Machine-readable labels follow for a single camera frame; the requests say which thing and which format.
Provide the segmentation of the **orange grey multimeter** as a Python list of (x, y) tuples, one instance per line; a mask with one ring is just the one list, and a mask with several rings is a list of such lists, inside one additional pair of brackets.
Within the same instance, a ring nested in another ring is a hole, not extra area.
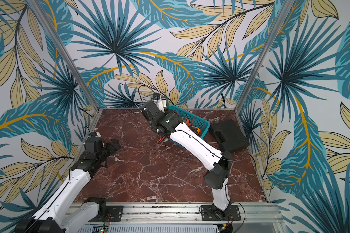
[(202, 131), (206, 124), (203, 118), (199, 119), (199, 116), (186, 118), (185, 123), (198, 136), (201, 136)]

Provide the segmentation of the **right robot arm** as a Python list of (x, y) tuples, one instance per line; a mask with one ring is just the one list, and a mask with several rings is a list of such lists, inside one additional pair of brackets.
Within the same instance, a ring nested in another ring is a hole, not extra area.
[(159, 105), (158, 101), (150, 100), (140, 107), (140, 112), (149, 122), (153, 132), (181, 145), (204, 165), (208, 171), (203, 179), (212, 189), (213, 207), (220, 212), (225, 212), (231, 204), (227, 187), (232, 162), (231, 154), (209, 145), (173, 110), (165, 110)]

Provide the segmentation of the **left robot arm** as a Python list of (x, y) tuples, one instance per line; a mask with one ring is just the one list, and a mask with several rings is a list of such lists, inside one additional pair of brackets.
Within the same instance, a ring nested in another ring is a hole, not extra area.
[(111, 213), (104, 198), (88, 198), (79, 209), (66, 215), (70, 205), (102, 167), (102, 163), (121, 148), (118, 140), (105, 142), (98, 136), (88, 138), (84, 146), (65, 182), (31, 217), (22, 218), (17, 223), (16, 233), (76, 233), (90, 220), (109, 220)]

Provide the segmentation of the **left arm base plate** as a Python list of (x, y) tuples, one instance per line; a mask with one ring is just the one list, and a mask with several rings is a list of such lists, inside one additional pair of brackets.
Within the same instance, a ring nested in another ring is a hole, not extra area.
[(120, 222), (122, 219), (123, 206), (105, 206), (99, 214), (98, 219), (103, 222)]

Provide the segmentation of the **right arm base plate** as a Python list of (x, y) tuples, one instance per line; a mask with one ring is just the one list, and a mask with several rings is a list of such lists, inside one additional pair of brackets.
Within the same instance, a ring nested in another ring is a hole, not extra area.
[(202, 205), (199, 212), (203, 221), (239, 221), (242, 219), (237, 205), (229, 205), (224, 211), (214, 205)]

